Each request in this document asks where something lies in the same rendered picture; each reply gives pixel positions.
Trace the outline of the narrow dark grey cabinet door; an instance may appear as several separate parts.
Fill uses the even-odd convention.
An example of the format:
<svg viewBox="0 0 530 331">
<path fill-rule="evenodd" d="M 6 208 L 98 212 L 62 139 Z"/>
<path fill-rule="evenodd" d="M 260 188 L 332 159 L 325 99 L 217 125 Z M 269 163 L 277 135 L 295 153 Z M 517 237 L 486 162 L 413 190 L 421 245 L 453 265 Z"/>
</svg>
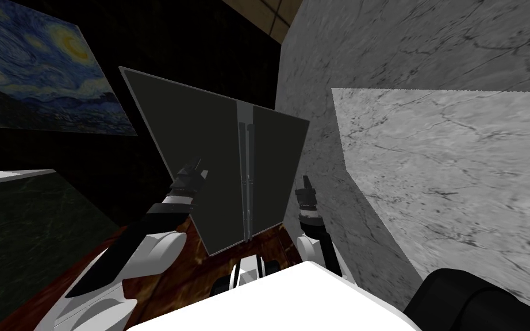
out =
<svg viewBox="0 0 530 331">
<path fill-rule="evenodd" d="M 252 114 L 252 235 L 281 224 L 309 121 L 262 107 Z"/>
</svg>

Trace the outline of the dark grey two-door cabinet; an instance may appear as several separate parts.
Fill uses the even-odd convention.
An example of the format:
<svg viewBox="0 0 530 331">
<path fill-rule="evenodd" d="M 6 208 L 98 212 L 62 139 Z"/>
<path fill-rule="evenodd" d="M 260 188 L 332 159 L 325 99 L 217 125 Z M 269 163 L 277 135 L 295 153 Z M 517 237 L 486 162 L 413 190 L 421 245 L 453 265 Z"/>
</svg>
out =
<svg viewBox="0 0 530 331">
<path fill-rule="evenodd" d="M 245 144 L 246 153 L 245 153 L 245 156 L 246 156 L 246 174 L 248 174 L 248 163 L 247 163 L 247 159 L 248 159 L 248 148 L 247 148 L 247 145 L 248 145 L 248 133 L 247 133 L 247 125 L 248 124 L 252 124 L 252 118 L 254 117 L 254 115 L 252 115 L 254 113 L 254 107 L 258 107 L 258 106 L 254 105 L 254 104 L 251 104 L 251 103 L 248 103 L 248 102 L 240 101 L 240 100 L 236 100 L 236 102 L 237 102 L 237 120 L 238 120 L 238 123 L 239 122 L 244 122 L 245 123 L 245 129 L 246 129 L 246 133 L 245 133 L 245 137 L 246 137 L 246 144 Z M 247 212 L 248 212 L 248 180 L 247 180 Z"/>
</svg>

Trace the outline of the blue starry night painting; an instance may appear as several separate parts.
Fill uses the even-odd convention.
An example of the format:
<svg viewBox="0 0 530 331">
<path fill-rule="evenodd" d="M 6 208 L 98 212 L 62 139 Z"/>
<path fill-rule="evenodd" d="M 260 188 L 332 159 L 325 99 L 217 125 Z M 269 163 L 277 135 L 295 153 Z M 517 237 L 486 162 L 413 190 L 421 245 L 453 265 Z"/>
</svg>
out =
<svg viewBox="0 0 530 331">
<path fill-rule="evenodd" d="M 0 128 L 134 136 L 79 28 L 0 0 Z"/>
</svg>

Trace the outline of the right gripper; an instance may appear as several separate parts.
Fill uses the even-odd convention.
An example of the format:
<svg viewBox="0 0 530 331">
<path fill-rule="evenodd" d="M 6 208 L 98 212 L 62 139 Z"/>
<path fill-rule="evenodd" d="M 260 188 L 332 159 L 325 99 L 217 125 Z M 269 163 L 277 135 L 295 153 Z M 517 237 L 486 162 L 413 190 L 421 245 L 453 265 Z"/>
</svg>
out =
<svg viewBox="0 0 530 331">
<path fill-rule="evenodd" d="M 312 187 L 308 175 L 302 176 L 303 188 L 294 191 L 298 206 L 303 211 L 317 211 L 316 191 Z"/>
</svg>

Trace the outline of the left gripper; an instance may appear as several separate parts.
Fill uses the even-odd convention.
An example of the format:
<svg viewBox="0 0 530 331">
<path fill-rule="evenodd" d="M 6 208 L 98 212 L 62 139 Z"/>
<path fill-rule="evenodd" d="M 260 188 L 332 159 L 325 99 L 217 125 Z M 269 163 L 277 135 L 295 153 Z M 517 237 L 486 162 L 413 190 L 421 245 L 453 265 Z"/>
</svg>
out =
<svg viewBox="0 0 530 331">
<path fill-rule="evenodd" d="M 204 181 L 208 175 L 208 170 L 200 172 L 199 165 L 201 159 L 195 158 L 191 162 L 191 168 L 183 168 L 178 171 L 175 180 L 170 186 L 171 196 L 194 198 L 199 190 L 204 186 Z"/>
</svg>

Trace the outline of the wide dark grey cabinet door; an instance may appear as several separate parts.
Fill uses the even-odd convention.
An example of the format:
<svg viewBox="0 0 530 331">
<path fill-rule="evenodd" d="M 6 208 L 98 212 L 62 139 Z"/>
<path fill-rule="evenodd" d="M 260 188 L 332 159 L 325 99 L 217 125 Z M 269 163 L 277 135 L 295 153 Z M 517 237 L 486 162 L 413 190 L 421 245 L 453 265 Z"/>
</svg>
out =
<svg viewBox="0 0 530 331">
<path fill-rule="evenodd" d="M 207 254 L 242 242 L 236 100 L 126 67 L 120 71 L 169 173 L 195 158 L 208 172 L 191 212 Z"/>
</svg>

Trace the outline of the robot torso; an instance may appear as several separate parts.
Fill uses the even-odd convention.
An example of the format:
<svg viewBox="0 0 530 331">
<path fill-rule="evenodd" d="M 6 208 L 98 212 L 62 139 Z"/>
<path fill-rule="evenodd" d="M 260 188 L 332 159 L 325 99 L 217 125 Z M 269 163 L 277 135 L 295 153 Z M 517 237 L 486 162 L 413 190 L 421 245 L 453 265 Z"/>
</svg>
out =
<svg viewBox="0 0 530 331">
<path fill-rule="evenodd" d="M 421 331 L 402 311 L 306 261 L 127 331 Z"/>
</svg>

